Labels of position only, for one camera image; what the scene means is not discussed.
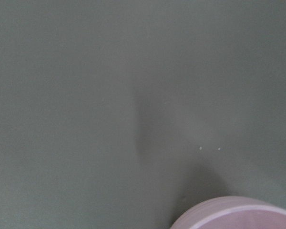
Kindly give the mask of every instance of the round pink object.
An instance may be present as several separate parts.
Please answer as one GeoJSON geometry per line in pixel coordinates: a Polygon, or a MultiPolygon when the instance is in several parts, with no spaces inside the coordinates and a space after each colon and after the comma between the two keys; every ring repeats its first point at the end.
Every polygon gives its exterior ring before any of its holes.
{"type": "Polygon", "coordinates": [[[286,210],[245,197],[219,197],[185,212],[171,229],[286,229],[286,210]]]}

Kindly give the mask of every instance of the pink plastic object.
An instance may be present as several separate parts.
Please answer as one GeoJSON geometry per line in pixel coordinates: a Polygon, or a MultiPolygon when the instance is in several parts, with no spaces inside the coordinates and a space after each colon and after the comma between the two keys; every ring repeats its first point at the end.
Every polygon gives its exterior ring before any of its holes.
{"type": "Polygon", "coordinates": [[[219,197],[185,212],[171,229],[286,229],[286,210],[245,197],[219,197]]]}

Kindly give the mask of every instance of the gray surface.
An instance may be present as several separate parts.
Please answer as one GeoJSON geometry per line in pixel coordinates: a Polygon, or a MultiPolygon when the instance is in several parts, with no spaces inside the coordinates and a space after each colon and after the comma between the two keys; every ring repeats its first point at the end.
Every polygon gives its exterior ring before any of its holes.
{"type": "Polygon", "coordinates": [[[222,195],[286,208],[286,0],[0,0],[0,229],[222,195]]]}

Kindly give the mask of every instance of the pink cup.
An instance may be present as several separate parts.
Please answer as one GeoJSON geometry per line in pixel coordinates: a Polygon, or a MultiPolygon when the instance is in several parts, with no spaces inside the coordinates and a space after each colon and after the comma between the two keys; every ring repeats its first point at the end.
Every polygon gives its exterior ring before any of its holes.
{"type": "Polygon", "coordinates": [[[245,197],[219,197],[185,212],[171,229],[286,229],[286,210],[245,197]]]}

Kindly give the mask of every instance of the plastic container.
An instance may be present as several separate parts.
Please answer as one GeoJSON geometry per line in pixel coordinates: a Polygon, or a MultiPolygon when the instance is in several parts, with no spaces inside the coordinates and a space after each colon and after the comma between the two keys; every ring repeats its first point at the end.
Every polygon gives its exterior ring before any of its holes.
{"type": "Polygon", "coordinates": [[[219,197],[185,212],[171,229],[286,229],[286,210],[245,197],[219,197]]]}

